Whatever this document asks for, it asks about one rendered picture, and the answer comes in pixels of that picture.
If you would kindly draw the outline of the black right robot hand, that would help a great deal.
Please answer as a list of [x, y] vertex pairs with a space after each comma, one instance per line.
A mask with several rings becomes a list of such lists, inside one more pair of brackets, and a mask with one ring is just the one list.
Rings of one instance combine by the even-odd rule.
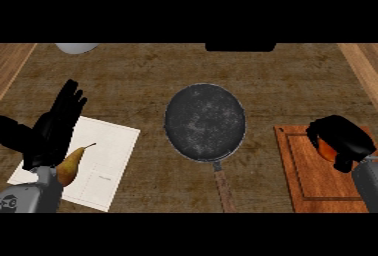
[[340, 115], [316, 119], [306, 129], [307, 137], [318, 151], [318, 138], [338, 152], [334, 168], [343, 173], [352, 171], [353, 162], [360, 162], [375, 151], [377, 147], [368, 133]]

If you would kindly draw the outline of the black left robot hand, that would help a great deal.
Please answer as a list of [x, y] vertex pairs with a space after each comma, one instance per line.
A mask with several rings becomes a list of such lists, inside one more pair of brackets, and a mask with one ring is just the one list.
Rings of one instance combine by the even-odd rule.
[[78, 83], [68, 80], [33, 128], [0, 115], [0, 145], [22, 153], [24, 170], [62, 163], [86, 102]]

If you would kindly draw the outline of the brown wooden cutting board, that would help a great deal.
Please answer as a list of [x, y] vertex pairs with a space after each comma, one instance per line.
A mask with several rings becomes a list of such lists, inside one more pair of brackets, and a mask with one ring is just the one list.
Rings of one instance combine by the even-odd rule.
[[334, 169], [307, 138], [307, 126], [273, 127], [295, 213], [366, 213], [350, 173]]

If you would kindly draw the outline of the dark round frying pan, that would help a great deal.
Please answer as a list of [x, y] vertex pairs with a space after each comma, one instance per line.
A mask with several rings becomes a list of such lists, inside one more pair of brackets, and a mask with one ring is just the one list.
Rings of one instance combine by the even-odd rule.
[[173, 96], [164, 112], [170, 144], [188, 159], [213, 164], [223, 212], [235, 212], [222, 161], [236, 152], [247, 133], [245, 110], [219, 85], [198, 83]]

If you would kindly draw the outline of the brown pear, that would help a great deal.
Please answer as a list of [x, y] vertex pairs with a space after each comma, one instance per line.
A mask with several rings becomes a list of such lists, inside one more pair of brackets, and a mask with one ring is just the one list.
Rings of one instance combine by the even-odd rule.
[[67, 187], [72, 183], [77, 177], [78, 166], [84, 151], [92, 146], [95, 146], [95, 143], [92, 143], [86, 147], [77, 148], [67, 156], [62, 163], [56, 166], [58, 181], [64, 187]]

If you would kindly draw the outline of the white paper placemat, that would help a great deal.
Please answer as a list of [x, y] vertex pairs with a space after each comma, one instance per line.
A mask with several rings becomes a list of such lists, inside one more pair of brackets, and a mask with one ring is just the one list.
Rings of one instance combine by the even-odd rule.
[[[80, 117], [68, 149], [68, 154], [92, 143], [80, 161], [78, 173], [72, 183], [64, 187], [61, 200], [74, 202], [103, 212], [109, 210], [124, 169], [132, 156], [140, 130]], [[37, 181], [37, 173], [19, 166], [9, 178], [18, 185]]]

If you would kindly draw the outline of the pale grey round bowl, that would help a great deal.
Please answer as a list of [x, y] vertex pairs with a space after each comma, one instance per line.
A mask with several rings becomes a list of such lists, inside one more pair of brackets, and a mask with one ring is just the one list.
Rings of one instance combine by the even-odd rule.
[[58, 43], [58, 48], [67, 54], [81, 54], [92, 51], [99, 44], [98, 43]]

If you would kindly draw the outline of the black appliance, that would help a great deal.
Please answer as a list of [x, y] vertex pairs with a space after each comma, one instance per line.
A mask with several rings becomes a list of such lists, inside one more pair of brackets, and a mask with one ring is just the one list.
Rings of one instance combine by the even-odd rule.
[[275, 43], [253, 43], [253, 44], [217, 44], [207, 43], [205, 49], [208, 51], [225, 52], [270, 52], [275, 49]]

